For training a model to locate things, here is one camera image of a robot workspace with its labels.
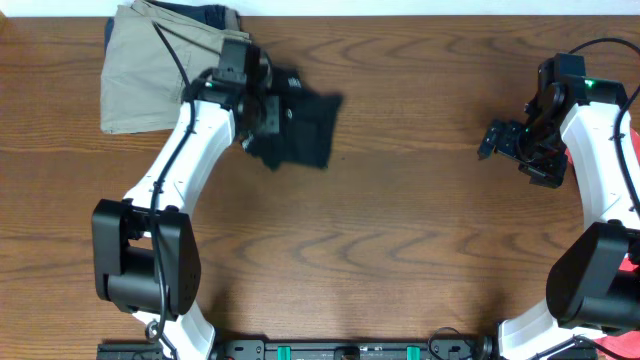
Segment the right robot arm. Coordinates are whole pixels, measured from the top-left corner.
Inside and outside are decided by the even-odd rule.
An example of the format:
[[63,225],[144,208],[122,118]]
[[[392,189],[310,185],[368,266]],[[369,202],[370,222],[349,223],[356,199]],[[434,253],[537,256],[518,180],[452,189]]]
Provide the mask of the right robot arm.
[[486,159],[516,161],[531,183],[557,188],[573,169],[584,231],[552,266],[545,297],[500,323],[497,359],[571,357],[606,336],[639,328],[639,162],[630,98],[620,82],[587,75],[583,57],[558,53],[540,64],[526,122],[493,121],[479,146]]

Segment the black polo shirt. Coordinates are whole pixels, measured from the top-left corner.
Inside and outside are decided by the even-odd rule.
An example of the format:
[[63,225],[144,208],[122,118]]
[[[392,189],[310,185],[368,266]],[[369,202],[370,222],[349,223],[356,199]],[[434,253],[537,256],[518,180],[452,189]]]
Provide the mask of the black polo shirt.
[[273,69],[267,95],[278,100],[278,130],[249,135],[242,142],[245,152],[272,170],[284,162],[326,168],[343,96],[319,94],[303,85],[297,70],[281,67]]

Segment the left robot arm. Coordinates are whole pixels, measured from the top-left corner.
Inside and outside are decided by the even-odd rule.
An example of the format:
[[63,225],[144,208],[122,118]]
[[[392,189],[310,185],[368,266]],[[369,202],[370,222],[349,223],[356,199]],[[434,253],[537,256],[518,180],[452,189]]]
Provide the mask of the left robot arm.
[[99,359],[211,359],[215,327],[196,301],[201,261],[191,216],[237,135],[279,123],[270,76],[209,69],[188,84],[176,127],[144,177],[91,218],[95,287],[145,326],[142,343],[104,343]]

